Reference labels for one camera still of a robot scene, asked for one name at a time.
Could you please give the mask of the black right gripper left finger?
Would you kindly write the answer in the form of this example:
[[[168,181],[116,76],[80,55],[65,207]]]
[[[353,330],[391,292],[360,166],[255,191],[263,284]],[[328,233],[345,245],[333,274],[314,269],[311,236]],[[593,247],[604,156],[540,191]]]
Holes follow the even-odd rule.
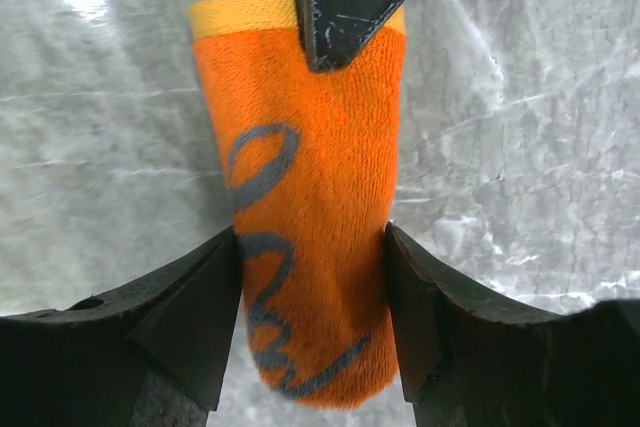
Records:
[[[203,426],[217,410],[239,307],[241,268],[225,229],[194,251],[69,307],[81,326],[119,326],[144,371],[127,426]]]

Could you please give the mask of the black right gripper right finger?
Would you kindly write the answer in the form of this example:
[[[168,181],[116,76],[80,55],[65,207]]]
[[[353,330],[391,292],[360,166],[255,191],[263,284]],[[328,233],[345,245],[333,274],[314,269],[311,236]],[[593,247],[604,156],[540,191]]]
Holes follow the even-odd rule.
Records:
[[[561,317],[499,294],[385,231],[389,307],[405,400],[418,426],[572,426],[551,375]]]

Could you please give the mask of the grey orange giraffe towel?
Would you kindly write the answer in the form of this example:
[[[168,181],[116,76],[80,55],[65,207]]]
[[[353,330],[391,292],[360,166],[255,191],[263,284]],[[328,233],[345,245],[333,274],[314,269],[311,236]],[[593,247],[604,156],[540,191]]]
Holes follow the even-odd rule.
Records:
[[[307,67],[294,0],[202,0],[189,16],[259,374],[304,405],[357,407],[398,370],[383,238],[396,187],[404,15],[328,74]]]

